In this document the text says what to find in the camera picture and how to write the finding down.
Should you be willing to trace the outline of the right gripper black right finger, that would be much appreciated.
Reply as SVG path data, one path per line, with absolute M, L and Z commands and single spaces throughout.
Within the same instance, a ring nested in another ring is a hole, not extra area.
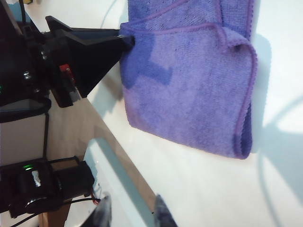
M 177 224 L 164 199 L 157 194 L 154 204 L 154 225 L 156 227 L 177 227 Z

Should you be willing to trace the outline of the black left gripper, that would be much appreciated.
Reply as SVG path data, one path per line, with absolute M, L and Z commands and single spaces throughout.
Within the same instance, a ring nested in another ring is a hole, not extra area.
M 119 35 L 117 29 L 70 27 L 53 16 L 45 17 L 50 32 L 40 33 L 23 26 L 26 47 L 33 69 L 31 77 L 36 95 L 52 92 L 61 108 L 72 106 L 85 98 L 135 44 L 132 35 Z M 69 63 L 68 45 L 76 43 L 77 78 Z

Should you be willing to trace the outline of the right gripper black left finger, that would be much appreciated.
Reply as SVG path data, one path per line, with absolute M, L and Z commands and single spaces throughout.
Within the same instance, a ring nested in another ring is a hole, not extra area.
M 81 227 L 110 227 L 112 221 L 112 203 L 109 195 L 100 200 L 97 207 L 84 221 Z

